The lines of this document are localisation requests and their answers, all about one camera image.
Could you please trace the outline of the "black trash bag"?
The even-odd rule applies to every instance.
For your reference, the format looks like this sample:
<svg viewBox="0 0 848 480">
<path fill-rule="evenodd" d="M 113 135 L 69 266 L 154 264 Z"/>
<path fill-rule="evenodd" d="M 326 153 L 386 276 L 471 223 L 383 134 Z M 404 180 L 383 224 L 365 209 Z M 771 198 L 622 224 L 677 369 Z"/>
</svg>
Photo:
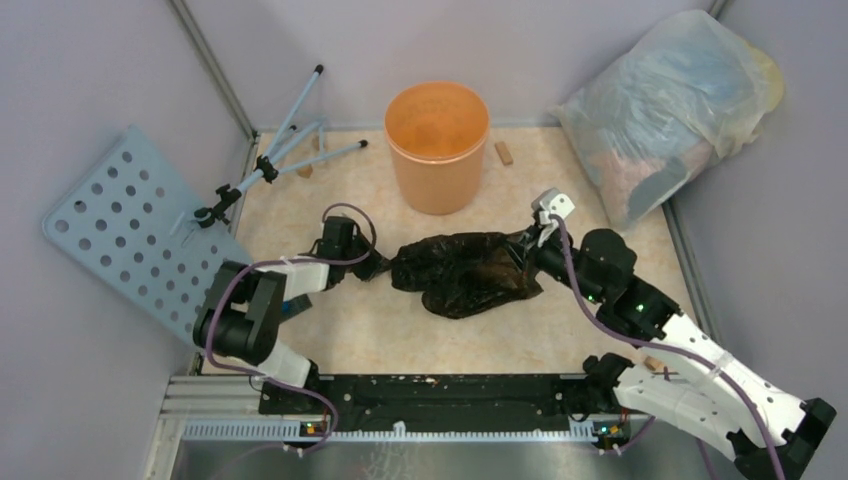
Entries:
<svg viewBox="0 0 848 480">
<path fill-rule="evenodd" d="M 400 247 L 390 272 L 393 288 L 419 293 L 425 310 L 452 320 L 543 292 L 524 231 L 427 237 Z"/>
</svg>

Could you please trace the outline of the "large translucent trash bag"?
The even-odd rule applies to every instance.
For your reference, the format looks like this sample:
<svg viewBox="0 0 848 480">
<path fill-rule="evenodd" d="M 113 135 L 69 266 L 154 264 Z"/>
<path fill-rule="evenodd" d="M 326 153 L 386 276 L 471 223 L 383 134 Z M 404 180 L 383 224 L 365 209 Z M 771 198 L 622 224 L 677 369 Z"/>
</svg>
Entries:
<svg viewBox="0 0 848 480">
<path fill-rule="evenodd" d="M 611 226 L 629 230 L 761 132 L 777 63 L 707 12 L 674 14 L 550 107 Z"/>
</svg>

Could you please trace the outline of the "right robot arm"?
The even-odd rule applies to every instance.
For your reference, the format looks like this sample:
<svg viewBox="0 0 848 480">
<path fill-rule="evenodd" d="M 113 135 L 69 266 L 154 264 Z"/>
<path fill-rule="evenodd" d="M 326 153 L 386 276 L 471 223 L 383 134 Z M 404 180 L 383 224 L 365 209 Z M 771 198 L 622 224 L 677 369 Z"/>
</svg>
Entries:
<svg viewBox="0 0 848 480">
<path fill-rule="evenodd" d="M 584 364 L 589 404 L 646 413 L 711 446 L 747 479 L 799 479 L 835 409 L 802 400 L 761 378 L 703 332 L 680 306 L 635 273 L 636 253 L 610 229 L 587 233 L 580 247 L 568 236 L 541 238 L 530 226 L 513 241 L 533 273 L 569 287 L 602 332 L 642 348 L 683 382 L 666 381 L 615 354 Z"/>
</svg>

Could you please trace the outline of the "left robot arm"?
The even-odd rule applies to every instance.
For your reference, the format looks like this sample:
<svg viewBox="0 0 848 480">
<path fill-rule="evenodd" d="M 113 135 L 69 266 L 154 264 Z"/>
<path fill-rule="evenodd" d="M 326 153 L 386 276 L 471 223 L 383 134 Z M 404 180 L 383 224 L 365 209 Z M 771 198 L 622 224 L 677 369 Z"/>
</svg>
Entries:
<svg viewBox="0 0 848 480">
<path fill-rule="evenodd" d="M 223 262 L 192 327 L 192 340 L 203 351 L 238 361 L 239 371 L 285 384 L 283 401 L 308 413 L 321 397 L 320 386 L 309 379 L 315 368 L 278 338 L 280 324 L 310 308 L 310 294 L 335 287 L 347 274 L 369 281 L 389 267 L 390 260 L 354 220 L 329 216 L 321 237 L 304 254 L 255 269 Z"/>
</svg>

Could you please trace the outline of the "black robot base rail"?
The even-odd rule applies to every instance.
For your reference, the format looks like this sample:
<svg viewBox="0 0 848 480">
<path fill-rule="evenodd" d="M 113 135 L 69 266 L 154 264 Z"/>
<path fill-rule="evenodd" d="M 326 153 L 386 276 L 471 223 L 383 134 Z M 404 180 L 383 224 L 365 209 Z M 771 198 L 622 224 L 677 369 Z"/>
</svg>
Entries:
<svg viewBox="0 0 848 480">
<path fill-rule="evenodd" d="M 318 375 L 306 393 L 268 384 L 262 415 L 336 419 L 339 433 L 386 431 L 403 422 L 412 433 L 561 432 L 593 414 L 618 414 L 612 390 L 632 361 L 590 356 L 581 375 Z"/>
</svg>

